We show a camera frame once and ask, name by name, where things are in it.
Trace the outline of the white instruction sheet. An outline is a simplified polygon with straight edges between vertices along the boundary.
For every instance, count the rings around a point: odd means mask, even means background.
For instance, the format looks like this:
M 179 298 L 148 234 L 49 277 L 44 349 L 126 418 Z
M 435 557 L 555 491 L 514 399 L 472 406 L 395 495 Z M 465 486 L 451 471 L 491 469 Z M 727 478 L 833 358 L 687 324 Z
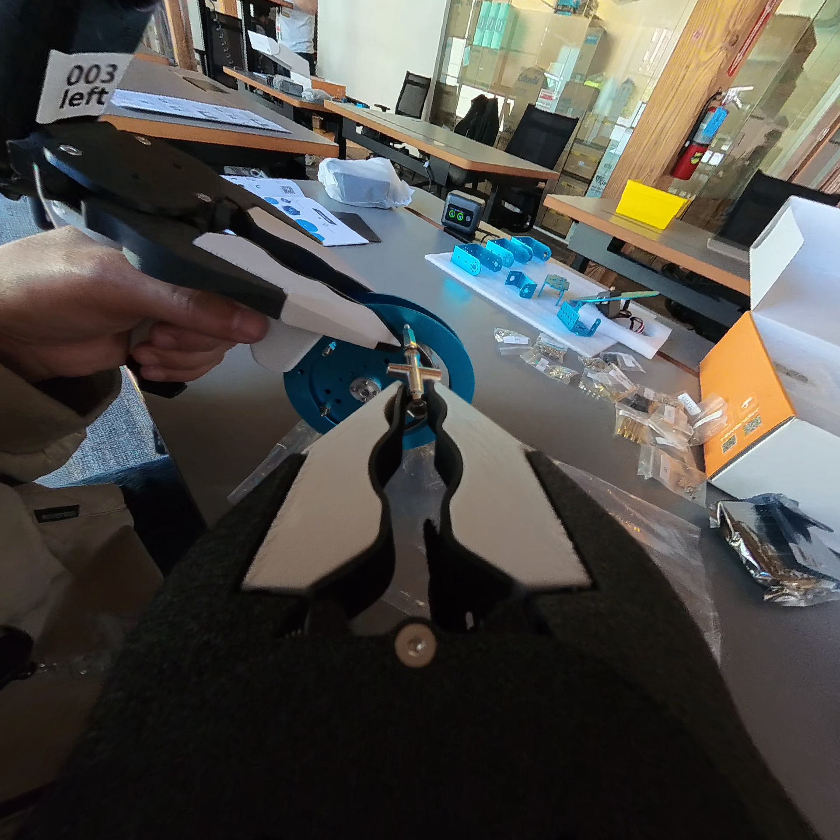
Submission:
M 330 210 L 305 196 L 300 186 L 292 180 L 252 175 L 225 175 L 224 178 L 263 198 L 327 247 L 369 244 L 346 227 Z

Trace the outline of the metal cross socket wrench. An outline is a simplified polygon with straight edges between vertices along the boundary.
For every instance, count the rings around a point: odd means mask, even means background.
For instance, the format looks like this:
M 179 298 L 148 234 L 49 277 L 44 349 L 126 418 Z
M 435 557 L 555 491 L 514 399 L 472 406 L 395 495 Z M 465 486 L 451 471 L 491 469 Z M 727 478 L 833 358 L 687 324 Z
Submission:
M 417 425 L 427 419 L 426 383 L 441 382 L 443 374 L 438 368 L 423 362 L 422 349 L 416 340 L 413 328 L 409 324 L 403 325 L 402 336 L 404 362 L 390 362 L 387 364 L 386 370 L 389 375 L 401 375 L 406 378 L 410 396 L 406 415 L 409 423 Z

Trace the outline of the blue perforated bracket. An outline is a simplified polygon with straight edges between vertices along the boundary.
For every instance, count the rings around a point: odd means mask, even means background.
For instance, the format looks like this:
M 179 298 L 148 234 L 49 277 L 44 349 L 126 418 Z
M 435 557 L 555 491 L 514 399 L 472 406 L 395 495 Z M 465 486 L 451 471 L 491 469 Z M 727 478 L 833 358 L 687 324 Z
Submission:
M 567 328 L 573 335 L 582 338 L 590 338 L 598 330 L 602 323 L 600 318 L 596 318 L 590 326 L 587 326 L 581 320 L 581 310 L 584 305 L 588 305 L 592 301 L 589 299 L 579 299 L 564 301 L 560 305 L 558 311 L 558 319 L 563 326 Z

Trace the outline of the yellow board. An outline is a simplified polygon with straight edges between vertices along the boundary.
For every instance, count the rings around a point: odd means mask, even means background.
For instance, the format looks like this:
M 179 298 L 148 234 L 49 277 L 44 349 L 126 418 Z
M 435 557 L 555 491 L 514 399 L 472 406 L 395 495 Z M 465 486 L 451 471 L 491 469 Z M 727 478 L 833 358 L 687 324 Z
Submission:
M 689 204 L 689 198 L 629 180 L 625 184 L 615 214 L 656 230 L 665 230 Z

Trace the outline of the wooden post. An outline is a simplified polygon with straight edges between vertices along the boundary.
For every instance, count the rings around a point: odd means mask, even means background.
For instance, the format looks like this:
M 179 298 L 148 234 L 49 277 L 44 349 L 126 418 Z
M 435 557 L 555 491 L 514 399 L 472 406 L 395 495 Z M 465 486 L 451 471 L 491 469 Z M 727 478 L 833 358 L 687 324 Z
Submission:
M 730 87 L 778 1 L 698 1 L 658 79 L 602 197 L 619 198 L 629 180 L 666 189 L 693 127 Z

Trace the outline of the large clear plastic bag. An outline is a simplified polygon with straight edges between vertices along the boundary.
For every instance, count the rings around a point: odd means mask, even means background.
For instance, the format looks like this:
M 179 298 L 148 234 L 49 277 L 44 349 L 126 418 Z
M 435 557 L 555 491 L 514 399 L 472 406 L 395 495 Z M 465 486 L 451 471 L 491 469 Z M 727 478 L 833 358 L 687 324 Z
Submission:
M 228 503 L 234 506 L 242 501 L 283 461 L 303 453 L 320 437 L 305 421 L 300 421 L 227 496 Z M 408 544 L 421 553 L 424 552 L 421 544 L 423 521 L 432 519 L 437 523 L 444 491 L 433 462 L 433 444 L 407 450 L 387 491 L 395 535 L 402 534 Z M 721 627 L 709 576 L 701 559 L 700 529 L 603 479 L 556 459 L 553 462 L 645 547 L 685 604 L 712 656 L 720 664 Z M 385 591 L 385 603 L 400 613 L 428 617 L 428 597 L 421 595 L 425 573 L 418 572 L 421 580 L 412 583 L 406 578 L 407 572 L 402 579 L 400 574 L 402 572 L 397 573 L 397 578 Z

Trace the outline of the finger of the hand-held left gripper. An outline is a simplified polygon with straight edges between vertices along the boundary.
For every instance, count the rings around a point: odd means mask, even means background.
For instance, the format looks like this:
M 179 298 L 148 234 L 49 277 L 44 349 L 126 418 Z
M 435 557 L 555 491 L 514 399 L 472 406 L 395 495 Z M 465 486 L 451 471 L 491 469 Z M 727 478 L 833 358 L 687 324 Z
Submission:
M 286 293 L 279 319 L 269 322 L 265 338 L 252 350 L 311 350 L 323 336 L 367 349 L 402 344 L 371 309 L 284 267 L 242 237 L 203 234 L 196 245 Z
M 365 306 L 360 302 L 360 297 L 371 292 L 371 289 L 361 280 L 343 271 L 340 262 L 336 260 L 333 248 L 323 245 L 312 234 L 293 223 L 280 210 L 244 187 L 230 185 L 228 193 L 239 199 L 245 205 L 245 209 L 236 216 L 234 222 L 227 225 L 227 229 L 233 233 L 226 235 L 246 239 L 249 243 L 264 249 L 284 267 L 306 278 L 317 280 L 338 292 L 342 297 Z M 286 301 L 286 293 L 270 285 L 285 295 L 280 305 L 281 313 L 283 303 Z

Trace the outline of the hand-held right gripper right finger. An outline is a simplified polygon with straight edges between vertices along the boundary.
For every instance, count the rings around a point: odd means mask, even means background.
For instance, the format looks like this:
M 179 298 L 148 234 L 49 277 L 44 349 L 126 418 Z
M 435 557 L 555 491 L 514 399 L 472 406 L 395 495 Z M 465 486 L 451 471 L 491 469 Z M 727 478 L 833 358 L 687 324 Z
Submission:
M 534 451 L 441 384 L 428 387 L 427 411 L 445 486 L 438 523 L 423 527 L 433 623 L 464 633 L 501 603 L 590 589 Z

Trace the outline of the black office chair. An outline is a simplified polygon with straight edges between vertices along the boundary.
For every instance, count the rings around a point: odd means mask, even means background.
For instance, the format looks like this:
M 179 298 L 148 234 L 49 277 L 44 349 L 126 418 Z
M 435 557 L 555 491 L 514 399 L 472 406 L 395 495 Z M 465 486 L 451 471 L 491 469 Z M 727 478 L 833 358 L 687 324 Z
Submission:
M 553 170 L 579 121 L 578 118 L 541 110 L 530 103 L 507 144 L 506 153 Z
M 431 86 L 430 77 L 407 71 L 395 105 L 395 115 L 412 119 L 422 118 Z
M 757 171 L 731 205 L 716 239 L 748 249 L 791 197 L 836 207 L 839 195 L 782 181 Z

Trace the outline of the pile of small parts bags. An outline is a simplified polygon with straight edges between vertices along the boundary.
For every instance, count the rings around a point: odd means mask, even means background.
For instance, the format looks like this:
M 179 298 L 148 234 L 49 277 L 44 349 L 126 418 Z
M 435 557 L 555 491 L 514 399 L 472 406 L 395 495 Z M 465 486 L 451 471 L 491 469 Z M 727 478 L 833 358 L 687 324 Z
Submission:
M 554 382 L 575 383 L 586 395 L 614 407 L 614 435 L 639 446 L 637 474 L 655 480 L 685 501 L 707 504 L 707 476 L 697 465 L 699 448 L 723 432 L 728 403 L 717 394 L 699 401 L 688 393 L 671 395 L 635 383 L 630 373 L 643 369 L 630 353 L 579 355 L 580 371 L 568 367 L 571 350 L 546 333 L 537 339 L 496 328 L 500 354 L 517 355 Z

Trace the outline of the black jacket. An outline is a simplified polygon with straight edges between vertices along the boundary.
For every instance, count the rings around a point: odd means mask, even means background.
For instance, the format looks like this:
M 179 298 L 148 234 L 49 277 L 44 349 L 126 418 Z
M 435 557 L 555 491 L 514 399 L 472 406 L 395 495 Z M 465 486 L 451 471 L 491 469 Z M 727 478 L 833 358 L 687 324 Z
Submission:
M 457 122 L 454 132 L 481 144 L 495 146 L 499 132 L 498 99 L 484 94 L 475 97 L 465 117 Z

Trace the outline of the teal round turntable base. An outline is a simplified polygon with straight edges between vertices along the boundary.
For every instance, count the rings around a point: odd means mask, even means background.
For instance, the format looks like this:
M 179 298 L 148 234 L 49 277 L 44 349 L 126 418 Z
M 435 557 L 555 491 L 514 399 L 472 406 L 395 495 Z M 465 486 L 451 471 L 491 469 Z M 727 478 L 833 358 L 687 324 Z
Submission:
M 469 355 L 457 334 L 432 312 L 408 300 L 367 292 L 360 302 L 371 308 L 394 332 L 403 337 L 411 327 L 421 348 L 423 364 L 441 364 L 448 387 L 469 403 L 475 392 L 475 373 Z M 404 352 L 391 345 L 366 349 L 337 339 L 322 338 L 297 366 L 283 376 L 290 404 L 300 418 L 325 434 L 355 413 L 364 400 L 359 390 L 373 396 L 403 376 L 388 373 L 390 364 L 404 364 Z

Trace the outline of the orange cardboard box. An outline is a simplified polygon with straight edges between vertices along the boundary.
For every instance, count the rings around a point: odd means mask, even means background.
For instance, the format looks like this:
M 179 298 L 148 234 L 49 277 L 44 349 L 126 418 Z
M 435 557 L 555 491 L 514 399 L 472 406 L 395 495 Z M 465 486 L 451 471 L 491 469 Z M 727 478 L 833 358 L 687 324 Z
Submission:
M 838 543 L 839 210 L 787 200 L 749 252 L 751 308 L 700 363 L 728 405 L 705 443 L 710 482 L 733 497 L 780 493 Z

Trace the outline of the teal oval plate with servo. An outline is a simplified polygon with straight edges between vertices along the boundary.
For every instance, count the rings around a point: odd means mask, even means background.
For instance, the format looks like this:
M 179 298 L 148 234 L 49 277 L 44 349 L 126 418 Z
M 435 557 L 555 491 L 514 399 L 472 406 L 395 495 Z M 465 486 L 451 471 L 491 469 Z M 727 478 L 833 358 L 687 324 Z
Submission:
M 643 298 L 655 298 L 658 297 L 659 292 L 656 290 L 639 290 L 639 291 L 626 291 L 621 292 L 615 296 L 609 297 L 583 297 L 572 299 L 567 301 L 573 308 L 581 308 L 585 304 L 591 303 L 596 306 L 602 306 L 606 303 L 611 302 L 619 302 L 619 301 L 630 301 L 636 299 L 643 299 Z

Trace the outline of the white paper sheet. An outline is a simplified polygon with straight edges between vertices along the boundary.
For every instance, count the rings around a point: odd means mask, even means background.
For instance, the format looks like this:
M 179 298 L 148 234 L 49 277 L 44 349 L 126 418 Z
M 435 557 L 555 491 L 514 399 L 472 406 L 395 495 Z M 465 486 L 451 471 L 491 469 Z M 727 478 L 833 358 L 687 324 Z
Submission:
M 155 112 L 173 117 L 211 121 L 278 133 L 290 132 L 282 125 L 252 111 L 142 91 L 117 89 L 112 94 L 110 103 L 121 109 Z

